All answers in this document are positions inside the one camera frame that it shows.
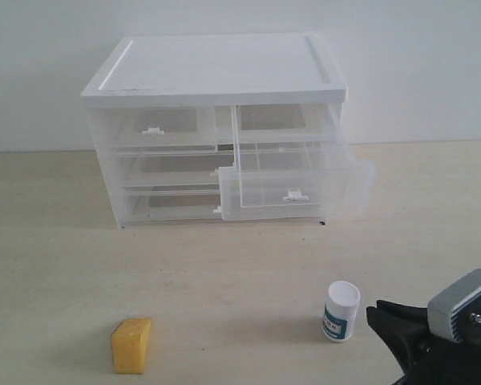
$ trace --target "bottle label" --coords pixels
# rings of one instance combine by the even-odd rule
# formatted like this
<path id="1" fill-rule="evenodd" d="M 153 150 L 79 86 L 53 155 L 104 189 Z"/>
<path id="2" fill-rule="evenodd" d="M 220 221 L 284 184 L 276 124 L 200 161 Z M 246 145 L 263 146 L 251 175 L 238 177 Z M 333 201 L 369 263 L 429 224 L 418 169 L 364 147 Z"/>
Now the bottle label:
<path id="1" fill-rule="evenodd" d="M 347 320 L 334 317 L 324 308 L 324 317 L 322 317 L 322 329 L 331 338 L 344 339 L 346 337 Z"/>

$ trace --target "yellow sponge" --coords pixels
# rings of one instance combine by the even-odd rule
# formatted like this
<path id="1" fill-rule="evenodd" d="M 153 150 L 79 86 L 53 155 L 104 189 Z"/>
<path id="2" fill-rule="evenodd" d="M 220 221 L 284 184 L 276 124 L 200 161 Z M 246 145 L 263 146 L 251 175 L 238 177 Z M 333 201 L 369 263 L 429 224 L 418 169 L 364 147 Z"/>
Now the yellow sponge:
<path id="1" fill-rule="evenodd" d="M 112 333 L 112 356 L 116 373 L 143 374 L 151 328 L 151 318 L 129 318 L 121 322 Z"/>

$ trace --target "small white bottle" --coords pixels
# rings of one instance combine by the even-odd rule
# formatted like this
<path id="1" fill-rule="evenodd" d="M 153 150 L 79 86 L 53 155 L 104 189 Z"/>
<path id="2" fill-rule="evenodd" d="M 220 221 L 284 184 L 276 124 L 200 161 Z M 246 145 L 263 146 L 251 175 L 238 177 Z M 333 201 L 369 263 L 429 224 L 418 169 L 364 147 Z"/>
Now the small white bottle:
<path id="1" fill-rule="evenodd" d="M 360 290 L 350 282 L 336 281 L 329 285 L 322 318 L 326 337 L 334 342 L 351 338 L 360 298 Z"/>

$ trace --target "drawer handle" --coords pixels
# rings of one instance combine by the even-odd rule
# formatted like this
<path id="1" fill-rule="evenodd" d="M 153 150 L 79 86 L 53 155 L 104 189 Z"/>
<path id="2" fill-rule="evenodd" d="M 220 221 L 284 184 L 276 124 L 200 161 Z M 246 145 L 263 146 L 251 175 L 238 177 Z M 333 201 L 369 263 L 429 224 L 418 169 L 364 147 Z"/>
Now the drawer handle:
<path id="1" fill-rule="evenodd" d="M 301 195 L 301 190 L 291 190 L 289 188 L 287 197 L 283 197 L 285 202 L 308 202 L 308 195 Z"/>
<path id="2" fill-rule="evenodd" d="M 164 131 L 160 127 L 148 127 L 147 130 L 141 132 L 143 135 L 163 135 Z"/>

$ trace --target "light wooden table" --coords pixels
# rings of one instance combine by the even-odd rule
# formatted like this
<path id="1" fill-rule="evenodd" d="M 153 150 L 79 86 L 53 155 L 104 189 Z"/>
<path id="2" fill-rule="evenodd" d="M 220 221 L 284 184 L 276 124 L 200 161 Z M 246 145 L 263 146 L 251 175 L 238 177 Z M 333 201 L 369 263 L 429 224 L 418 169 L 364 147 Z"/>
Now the light wooden table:
<path id="1" fill-rule="evenodd" d="M 360 217 L 117 230 L 93 152 L 0 154 L 0 383 L 390 384 L 366 325 L 481 267 L 481 142 L 356 146 L 378 174 Z M 321 333 L 354 282 L 353 338 Z M 142 376 L 114 375 L 118 322 L 152 316 Z"/>

